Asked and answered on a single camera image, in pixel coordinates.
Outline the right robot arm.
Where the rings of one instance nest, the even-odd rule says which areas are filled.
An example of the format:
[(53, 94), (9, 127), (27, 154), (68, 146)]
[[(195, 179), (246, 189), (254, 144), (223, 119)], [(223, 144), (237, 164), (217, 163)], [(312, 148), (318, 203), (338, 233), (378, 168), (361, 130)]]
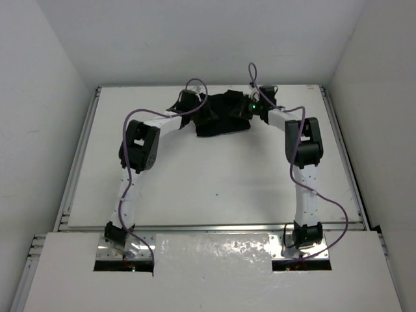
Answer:
[(276, 86), (258, 87), (252, 83), (250, 89), (250, 94), (242, 96), (239, 116), (251, 119), (257, 115), (267, 125), (284, 132), (285, 156), (296, 193), (291, 247), (312, 247), (323, 239), (317, 194), (318, 165), (323, 157), (319, 122), (315, 117), (308, 118), (303, 106), (294, 109), (278, 106)]

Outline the black t-shirt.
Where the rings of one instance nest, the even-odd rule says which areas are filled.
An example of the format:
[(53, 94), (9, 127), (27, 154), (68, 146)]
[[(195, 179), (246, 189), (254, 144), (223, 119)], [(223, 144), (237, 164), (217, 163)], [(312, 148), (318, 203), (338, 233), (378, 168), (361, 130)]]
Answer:
[(249, 102), (247, 95), (235, 90), (207, 96), (204, 106), (191, 117), (197, 137), (208, 138), (249, 130)]

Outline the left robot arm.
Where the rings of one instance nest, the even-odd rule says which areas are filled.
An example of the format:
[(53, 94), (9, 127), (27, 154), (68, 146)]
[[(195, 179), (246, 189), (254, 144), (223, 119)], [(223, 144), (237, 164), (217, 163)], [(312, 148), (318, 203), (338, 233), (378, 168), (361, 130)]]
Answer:
[(140, 183), (144, 174), (155, 164), (160, 139), (189, 124), (192, 117), (207, 106), (207, 100), (207, 94), (184, 89), (180, 91), (175, 104), (163, 113), (135, 109), (125, 117), (118, 152), (122, 167), (118, 203), (105, 226), (104, 234), (104, 238), (116, 247), (126, 247), (129, 236), (145, 246), (149, 245), (134, 233), (135, 200)]

